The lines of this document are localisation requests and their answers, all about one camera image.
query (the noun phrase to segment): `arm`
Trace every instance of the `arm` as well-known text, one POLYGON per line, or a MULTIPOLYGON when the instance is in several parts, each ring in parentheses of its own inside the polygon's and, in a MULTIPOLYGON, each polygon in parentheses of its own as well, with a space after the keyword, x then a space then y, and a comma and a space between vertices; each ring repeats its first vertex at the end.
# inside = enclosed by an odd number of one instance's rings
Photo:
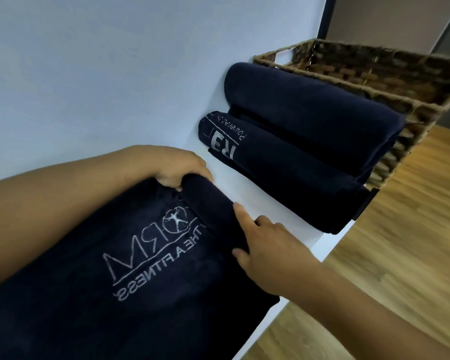
POLYGON ((191 151, 137 145, 0 180, 0 282, 138 182, 177 188, 188 173, 211 180, 205 165, 191 151))
POLYGON ((263 290, 288 298, 320 322, 357 359, 450 360, 450 349, 326 268, 281 223, 254 222, 235 203, 247 254, 233 254, 263 290))

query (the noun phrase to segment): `hand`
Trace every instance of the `hand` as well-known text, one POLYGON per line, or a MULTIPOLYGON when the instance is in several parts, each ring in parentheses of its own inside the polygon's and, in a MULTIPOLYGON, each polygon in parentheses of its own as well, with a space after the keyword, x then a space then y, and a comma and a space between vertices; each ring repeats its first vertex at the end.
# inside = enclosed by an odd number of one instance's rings
POLYGON ((294 300, 297 287, 313 286, 322 264, 281 223, 259 216, 255 221, 242 205, 233 205, 250 250, 234 248, 240 266, 264 291, 294 300))
POLYGON ((155 179, 166 187, 180 190, 184 175, 195 173, 213 182, 207 169, 207 163, 192 151, 172 148, 170 146, 141 146, 146 149, 147 156, 154 167, 155 179))

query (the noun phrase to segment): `brown basket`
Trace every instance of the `brown basket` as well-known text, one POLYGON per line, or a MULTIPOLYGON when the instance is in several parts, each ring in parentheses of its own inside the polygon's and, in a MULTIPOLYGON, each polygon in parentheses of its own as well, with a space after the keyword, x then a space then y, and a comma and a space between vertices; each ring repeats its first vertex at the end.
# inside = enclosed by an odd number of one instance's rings
POLYGON ((405 128, 373 168, 367 187, 383 187, 450 108, 450 57, 443 55, 310 39, 256 55, 253 62, 322 80, 407 115, 405 128), (292 61, 275 63, 277 53, 288 49, 293 49, 292 61))

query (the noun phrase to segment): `wooden floor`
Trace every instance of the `wooden floor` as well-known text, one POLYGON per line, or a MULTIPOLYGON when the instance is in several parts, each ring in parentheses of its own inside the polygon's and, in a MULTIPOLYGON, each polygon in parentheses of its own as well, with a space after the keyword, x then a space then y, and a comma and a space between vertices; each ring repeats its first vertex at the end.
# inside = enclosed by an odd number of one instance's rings
MULTIPOLYGON (((450 130, 432 129, 325 263, 450 346, 450 130)), ((289 303, 244 360, 352 358, 289 303)))

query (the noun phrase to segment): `navy blue towel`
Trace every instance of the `navy blue towel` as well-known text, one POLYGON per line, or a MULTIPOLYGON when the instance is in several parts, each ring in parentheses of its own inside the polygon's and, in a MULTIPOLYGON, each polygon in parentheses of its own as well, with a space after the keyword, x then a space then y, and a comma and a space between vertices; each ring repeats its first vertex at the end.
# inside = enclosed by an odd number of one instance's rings
POLYGON ((224 83, 228 103, 259 126, 364 182, 396 141, 405 116, 317 79, 236 63, 224 83))
POLYGON ((234 247, 212 183, 145 180, 0 285, 0 359, 230 360, 278 302, 234 247))
POLYGON ((323 232, 340 232, 368 197, 351 175, 229 114, 202 118, 198 138, 217 159, 323 232))

